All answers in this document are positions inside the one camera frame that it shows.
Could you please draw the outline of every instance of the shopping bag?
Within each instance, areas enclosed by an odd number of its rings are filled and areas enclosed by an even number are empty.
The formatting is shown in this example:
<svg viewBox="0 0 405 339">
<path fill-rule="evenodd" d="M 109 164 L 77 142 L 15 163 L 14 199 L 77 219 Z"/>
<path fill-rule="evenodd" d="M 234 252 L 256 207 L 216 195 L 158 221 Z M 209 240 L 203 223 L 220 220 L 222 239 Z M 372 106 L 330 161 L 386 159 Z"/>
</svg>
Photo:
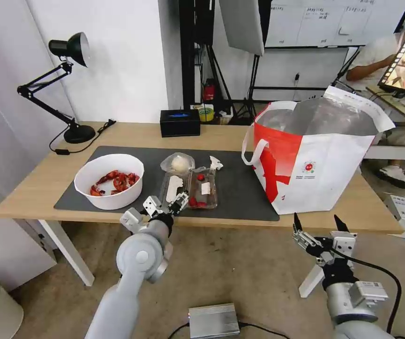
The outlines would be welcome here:
<svg viewBox="0 0 405 339">
<path fill-rule="evenodd" d="M 321 98 L 270 103 L 248 128 L 242 159 L 278 214 L 331 210 L 374 137 L 393 127 L 375 103 L 329 87 Z"/>
</svg>

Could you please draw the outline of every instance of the logo on bag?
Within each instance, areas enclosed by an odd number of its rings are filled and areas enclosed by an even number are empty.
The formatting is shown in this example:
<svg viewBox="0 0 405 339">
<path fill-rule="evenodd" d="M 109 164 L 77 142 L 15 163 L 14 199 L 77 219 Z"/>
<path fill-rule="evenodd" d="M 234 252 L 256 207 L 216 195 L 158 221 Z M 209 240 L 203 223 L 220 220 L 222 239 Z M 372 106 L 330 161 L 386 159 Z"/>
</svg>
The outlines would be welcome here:
<svg viewBox="0 0 405 339">
<path fill-rule="evenodd" d="M 316 163 L 314 161 L 305 162 L 303 165 L 303 173 L 314 173 L 316 169 Z"/>
</svg>

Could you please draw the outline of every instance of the gray robotic arm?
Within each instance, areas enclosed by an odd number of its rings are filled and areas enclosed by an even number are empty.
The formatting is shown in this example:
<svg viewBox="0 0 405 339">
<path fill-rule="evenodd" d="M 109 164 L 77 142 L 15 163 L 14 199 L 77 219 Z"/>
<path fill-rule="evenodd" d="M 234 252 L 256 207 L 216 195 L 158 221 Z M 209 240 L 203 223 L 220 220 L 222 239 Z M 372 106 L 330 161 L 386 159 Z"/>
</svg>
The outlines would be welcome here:
<svg viewBox="0 0 405 339">
<path fill-rule="evenodd" d="M 340 256 L 335 248 L 342 241 L 354 243 L 355 234 L 335 216 L 338 231 L 331 237 L 312 237 L 303 231 L 294 214 L 292 237 L 305 251 L 316 257 L 324 272 L 322 286 L 327 294 L 327 306 L 334 325 L 334 339 L 394 339 L 373 324 L 378 317 L 375 309 L 388 298 L 379 282 L 359 281 L 353 275 L 353 264 Z"/>
<path fill-rule="evenodd" d="M 116 264 L 122 277 L 105 292 L 86 339 L 128 339 L 135 328 L 138 316 L 138 292 L 144 280 L 156 282 L 165 272 L 172 254 L 168 241 L 174 216 L 188 203 L 183 192 L 167 208 L 162 208 L 155 196 L 149 196 L 143 204 L 151 219 L 145 223 L 136 209 L 130 208 L 121 217 L 121 223 L 133 235 L 118 249 Z"/>
</svg>

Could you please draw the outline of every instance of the black tissue box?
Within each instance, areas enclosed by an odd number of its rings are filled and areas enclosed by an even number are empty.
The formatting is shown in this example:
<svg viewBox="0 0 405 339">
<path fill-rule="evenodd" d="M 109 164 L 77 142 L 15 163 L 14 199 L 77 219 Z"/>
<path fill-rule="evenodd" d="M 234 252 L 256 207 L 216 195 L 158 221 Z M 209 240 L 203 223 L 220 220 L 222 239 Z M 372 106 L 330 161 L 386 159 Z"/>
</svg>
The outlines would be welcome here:
<svg viewBox="0 0 405 339">
<path fill-rule="evenodd" d="M 187 137 L 201 134 L 197 110 L 168 110 L 160 112 L 162 137 Z"/>
</svg>

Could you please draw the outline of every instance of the black desk lamp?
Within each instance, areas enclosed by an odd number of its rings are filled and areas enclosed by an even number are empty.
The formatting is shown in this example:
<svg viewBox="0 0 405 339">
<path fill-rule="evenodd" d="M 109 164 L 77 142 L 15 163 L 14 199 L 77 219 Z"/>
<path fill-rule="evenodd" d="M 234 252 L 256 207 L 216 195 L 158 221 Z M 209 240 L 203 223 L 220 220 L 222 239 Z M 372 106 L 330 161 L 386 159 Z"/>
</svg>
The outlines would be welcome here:
<svg viewBox="0 0 405 339">
<path fill-rule="evenodd" d="M 87 62 L 90 58 L 89 45 L 85 33 L 80 32 L 74 34 L 68 41 L 63 40 L 50 40 L 49 49 L 52 54 L 58 56 L 63 63 L 54 68 L 53 70 L 41 75 L 39 78 L 33 81 L 19 86 L 17 92 L 27 98 L 31 102 L 35 103 L 39 107 L 45 109 L 47 112 L 61 119 L 69 126 L 69 129 L 65 132 L 64 138 L 66 142 L 70 144 L 79 144 L 85 141 L 91 140 L 96 132 L 91 126 L 79 125 L 75 122 L 75 118 L 71 118 L 60 111 L 50 107 L 46 103 L 42 102 L 38 98 L 34 97 L 34 94 L 41 89 L 53 84 L 54 82 L 64 78 L 71 74 L 73 63 L 68 60 L 68 57 L 72 58 L 75 62 L 87 67 Z M 65 73 L 60 76 L 46 82 L 38 82 L 39 80 L 55 73 L 62 69 Z"/>
</svg>

